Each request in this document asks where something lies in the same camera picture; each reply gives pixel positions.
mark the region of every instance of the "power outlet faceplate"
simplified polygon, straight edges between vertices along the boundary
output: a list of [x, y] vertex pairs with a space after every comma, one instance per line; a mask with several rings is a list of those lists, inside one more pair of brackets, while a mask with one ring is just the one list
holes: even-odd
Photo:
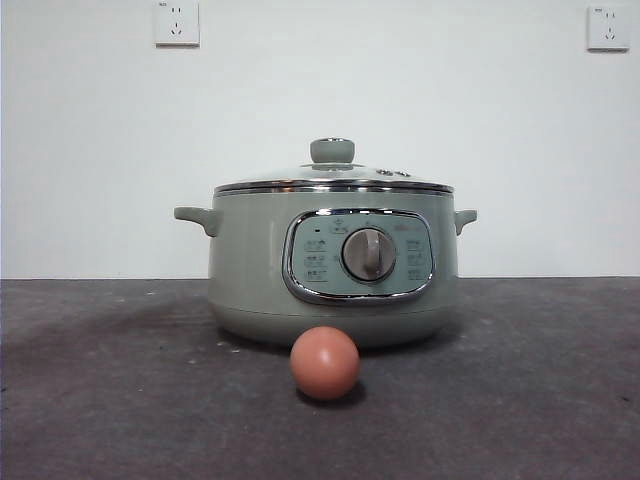
[[159, 1], [154, 5], [153, 19], [156, 45], [200, 45], [197, 1]]
[[626, 5], [592, 5], [588, 10], [589, 50], [629, 50], [631, 11]]

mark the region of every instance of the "metal rim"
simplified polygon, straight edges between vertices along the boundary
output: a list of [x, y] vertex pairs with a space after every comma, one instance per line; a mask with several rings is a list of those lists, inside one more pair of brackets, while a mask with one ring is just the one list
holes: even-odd
[[230, 183], [216, 187], [214, 193], [216, 195], [223, 193], [231, 193], [241, 191], [241, 193], [265, 193], [264, 189], [268, 189], [272, 193], [291, 192], [291, 191], [309, 191], [295, 190], [311, 188], [311, 191], [384, 191], [390, 193], [409, 193], [412, 190], [415, 193], [453, 193], [453, 187], [441, 185], [437, 183], [424, 182], [406, 182], [406, 181], [379, 181], [379, 180], [344, 180], [344, 179], [327, 179], [317, 180], [270, 180], [261, 182], [246, 183]]

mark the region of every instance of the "brown egg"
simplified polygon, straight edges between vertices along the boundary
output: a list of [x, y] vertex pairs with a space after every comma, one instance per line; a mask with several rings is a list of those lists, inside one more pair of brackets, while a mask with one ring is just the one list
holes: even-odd
[[333, 327], [315, 327], [293, 344], [290, 366], [302, 392], [318, 400], [333, 400], [356, 383], [360, 357], [346, 333]]

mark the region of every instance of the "pot handle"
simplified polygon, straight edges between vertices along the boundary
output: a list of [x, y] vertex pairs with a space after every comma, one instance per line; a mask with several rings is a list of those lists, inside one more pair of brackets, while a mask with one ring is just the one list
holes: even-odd
[[478, 219], [478, 211], [460, 210], [459, 212], [454, 213], [454, 218], [456, 224], [456, 235], [460, 235], [462, 233], [462, 227], [467, 223], [475, 222]]
[[178, 220], [187, 220], [202, 225], [204, 231], [210, 237], [218, 235], [222, 215], [220, 212], [208, 208], [196, 207], [176, 207], [173, 209], [173, 216]]

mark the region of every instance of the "chrome trim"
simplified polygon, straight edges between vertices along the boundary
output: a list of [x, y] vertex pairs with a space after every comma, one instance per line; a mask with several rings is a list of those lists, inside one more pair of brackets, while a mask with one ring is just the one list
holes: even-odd
[[214, 193], [229, 192], [232, 190], [252, 190], [257, 188], [297, 188], [297, 187], [375, 187], [375, 188], [399, 188], [427, 190], [445, 193], [453, 193], [453, 187], [438, 183], [407, 182], [402, 180], [348, 180], [344, 178], [327, 178], [322, 180], [268, 180], [258, 182], [241, 182], [220, 185]]
[[[427, 276], [427, 280], [418, 288], [408, 292], [390, 293], [384, 295], [335, 295], [331, 293], [322, 293], [305, 287], [298, 281], [293, 273], [293, 240], [295, 238], [298, 226], [309, 217], [327, 216], [327, 215], [345, 215], [345, 214], [367, 214], [375, 213], [381, 215], [399, 215], [417, 218], [427, 228], [427, 237], [429, 238], [429, 253], [431, 254], [431, 272]], [[426, 218], [416, 212], [406, 210], [392, 210], [387, 208], [320, 208], [310, 212], [298, 215], [287, 229], [285, 237], [284, 252], [282, 255], [282, 279], [289, 291], [300, 300], [318, 305], [340, 305], [340, 306], [373, 306], [384, 305], [399, 300], [410, 300], [422, 294], [433, 281], [436, 273], [436, 259], [433, 255], [433, 243], [431, 240], [431, 226]]]
[[326, 138], [319, 138], [317, 140], [314, 140], [314, 142], [351, 142], [353, 143], [351, 140], [349, 140], [348, 138], [342, 138], [342, 137], [326, 137]]
[[338, 186], [338, 185], [315, 185], [309, 187], [261, 187], [261, 188], [244, 188], [237, 190], [220, 191], [215, 189], [214, 198], [226, 197], [228, 195], [250, 195], [252, 193], [322, 193], [322, 192], [376, 192], [376, 193], [412, 193], [419, 195], [436, 195], [443, 197], [451, 197], [451, 192], [441, 190], [426, 190], [418, 188], [398, 188], [398, 187], [358, 187], [358, 186]]

